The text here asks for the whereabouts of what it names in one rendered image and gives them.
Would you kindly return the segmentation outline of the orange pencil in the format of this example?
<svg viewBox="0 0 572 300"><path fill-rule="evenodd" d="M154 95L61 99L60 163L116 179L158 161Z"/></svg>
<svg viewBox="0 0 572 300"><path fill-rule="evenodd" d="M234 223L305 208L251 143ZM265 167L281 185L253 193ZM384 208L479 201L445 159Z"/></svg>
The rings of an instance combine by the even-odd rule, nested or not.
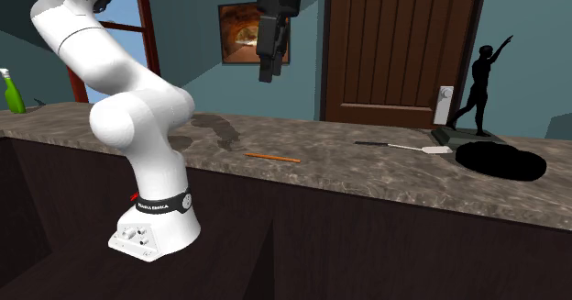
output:
<svg viewBox="0 0 572 300"><path fill-rule="evenodd" d="M259 153L244 153L244 155L248 156L248 157L260 158L260 159L266 159L266 160L274 160L274 161L287 161L287 162L293 162L293 163L301 163L302 162L299 159L274 156L274 155L265 155L265 154L259 154Z"/></svg>

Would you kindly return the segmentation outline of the brown wooden door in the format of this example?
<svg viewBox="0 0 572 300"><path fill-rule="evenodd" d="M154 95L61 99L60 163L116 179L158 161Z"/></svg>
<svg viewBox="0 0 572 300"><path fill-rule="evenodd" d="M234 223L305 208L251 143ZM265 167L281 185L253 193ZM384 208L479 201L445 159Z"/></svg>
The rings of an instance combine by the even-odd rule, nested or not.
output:
<svg viewBox="0 0 572 300"><path fill-rule="evenodd" d="M438 128L459 107L483 0L328 0L325 121Z"/></svg>

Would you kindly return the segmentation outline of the red framed window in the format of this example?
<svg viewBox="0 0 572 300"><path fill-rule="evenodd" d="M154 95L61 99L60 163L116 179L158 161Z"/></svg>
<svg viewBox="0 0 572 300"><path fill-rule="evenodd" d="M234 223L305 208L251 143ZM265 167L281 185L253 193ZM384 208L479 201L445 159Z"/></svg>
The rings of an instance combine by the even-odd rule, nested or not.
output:
<svg viewBox="0 0 572 300"><path fill-rule="evenodd" d="M96 14L100 22L140 27L138 0L112 0L103 13ZM147 54L141 32L106 29L112 37L139 63L147 67Z"/></svg>

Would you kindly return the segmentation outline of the black human figure statue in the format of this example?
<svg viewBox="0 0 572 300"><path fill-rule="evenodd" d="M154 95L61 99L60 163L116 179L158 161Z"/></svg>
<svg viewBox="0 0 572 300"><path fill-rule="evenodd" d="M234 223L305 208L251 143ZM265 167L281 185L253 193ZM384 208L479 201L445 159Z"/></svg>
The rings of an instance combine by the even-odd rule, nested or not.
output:
<svg viewBox="0 0 572 300"><path fill-rule="evenodd" d="M475 123L477 126L475 135L478 137L490 137L490 134L486 133L483 129L483 117L488 101L488 84L491 65L498 59L502 49L512 41L512 38L513 35L510 35L496 50L493 50L493 47L490 45L484 45L479 48L479 57L473 62L471 67L473 84L470 87L467 102L446 121L446 128L456 131L456 121L475 107Z"/></svg>

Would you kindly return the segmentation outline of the dark robot stand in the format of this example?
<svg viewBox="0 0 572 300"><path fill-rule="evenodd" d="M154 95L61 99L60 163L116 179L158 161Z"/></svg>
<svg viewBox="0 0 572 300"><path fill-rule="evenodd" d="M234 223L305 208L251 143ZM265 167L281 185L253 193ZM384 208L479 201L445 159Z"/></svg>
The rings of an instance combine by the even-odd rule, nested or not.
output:
<svg viewBox="0 0 572 300"><path fill-rule="evenodd" d="M221 216L184 250L144 262L77 239L0 289L0 300L242 300L270 231L265 217Z"/></svg>

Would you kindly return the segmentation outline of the green spray bottle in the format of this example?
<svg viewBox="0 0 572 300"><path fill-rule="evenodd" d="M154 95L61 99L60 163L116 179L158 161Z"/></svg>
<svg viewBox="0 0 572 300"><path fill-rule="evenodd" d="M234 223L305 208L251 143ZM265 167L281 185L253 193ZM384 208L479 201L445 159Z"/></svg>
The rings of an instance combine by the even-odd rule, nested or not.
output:
<svg viewBox="0 0 572 300"><path fill-rule="evenodd" d="M25 114L26 106L20 92L17 90L17 87L10 76L9 70L6 68L0 68L0 73L2 74L6 84L5 100L9 110L15 114Z"/></svg>

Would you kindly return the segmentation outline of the orange wall picture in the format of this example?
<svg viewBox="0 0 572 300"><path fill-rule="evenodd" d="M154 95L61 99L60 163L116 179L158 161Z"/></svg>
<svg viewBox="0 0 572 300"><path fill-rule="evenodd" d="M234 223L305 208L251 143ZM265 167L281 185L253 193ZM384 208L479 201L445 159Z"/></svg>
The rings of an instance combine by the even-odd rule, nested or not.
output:
<svg viewBox="0 0 572 300"><path fill-rule="evenodd" d="M259 64L256 53L261 13L256 2L218 6L223 64Z"/></svg>

